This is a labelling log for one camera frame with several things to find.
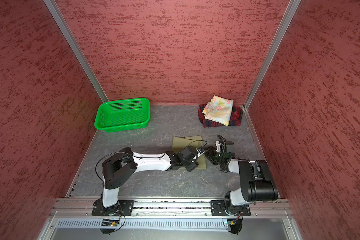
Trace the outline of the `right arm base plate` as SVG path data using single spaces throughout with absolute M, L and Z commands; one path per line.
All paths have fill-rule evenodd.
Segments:
M 223 200 L 212 200 L 211 213 L 212 216 L 227 216 L 227 217 L 248 217 L 251 216 L 251 210 L 248 205 L 242 206 L 228 206 L 228 203 Z

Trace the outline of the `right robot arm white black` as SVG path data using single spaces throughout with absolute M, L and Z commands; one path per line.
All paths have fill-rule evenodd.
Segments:
M 249 215 L 249 205 L 275 201 L 279 192 L 269 166 L 264 160 L 237 159 L 235 153 L 223 147 L 208 147 L 206 159 L 220 172 L 234 173 L 240 177 L 240 187 L 228 191 L 224 197 L 223 211 L 228 216 Z

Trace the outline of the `pastel floral skirt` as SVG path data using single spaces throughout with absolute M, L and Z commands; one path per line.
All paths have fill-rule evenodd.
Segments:
M 234 100 L 213 96 L 202 113 L 205 119 L 228 126 L 233 111 Z

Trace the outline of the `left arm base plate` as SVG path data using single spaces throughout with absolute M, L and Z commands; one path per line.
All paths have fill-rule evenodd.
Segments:
M 130 216 L 134 203 L 133 200 L 121 200 L 116 205 L 106 208 L 103 206 L 103 200 L 98 199 L 93 204 L 92 216 Z

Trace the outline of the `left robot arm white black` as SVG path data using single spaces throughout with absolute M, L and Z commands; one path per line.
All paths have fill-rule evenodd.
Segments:
M 203 147 L 195 148 L 186 146 L 175 153 L 166 151 L 162 154 L 139 154 L 131 148 L 124 148 L 109 156 L 102 163 L 103 193 L 100 198 L 102 203 L 101 213 L 115 214 L 120 206 L 118 195 L 122 185 L 135 173 L 145 171 L 177 171 L 185 168 L 188 172 L 195 170 L 198 159 L 204 155 Z

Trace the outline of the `red plaid skirt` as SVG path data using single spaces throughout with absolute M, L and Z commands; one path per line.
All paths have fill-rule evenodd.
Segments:
M 203 110 L 206 107 L 206 104 L 199 105 L 198 109 L 198 117 L 200 123 L 203 125 L 204 128 L 215 128 L 215 127 L 224 127 L 225 125 L 214 122 L 212 120 L 207 120 L 205 118 L 205 115 L 203 114 Z M 240 108 L 240 106 L 233 106 L 229 126 L 240 126 L 242 122 L 243 117 L 243 110 Z

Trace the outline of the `olive green garment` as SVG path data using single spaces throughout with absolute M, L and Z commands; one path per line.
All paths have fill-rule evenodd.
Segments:
M 202 136 L 193 136 L 193 137 L 173 137 L 172 142 L 172 151 L 175 153 L 183 150 L 187 146 L 192 146 L 195 149 L 204 147 L 207 144 L 207 141 L 202 139 Z M 200 156 L 197 160 L 199 166 L 196 170 L 206 170 L 206 158 L 204 155 Z

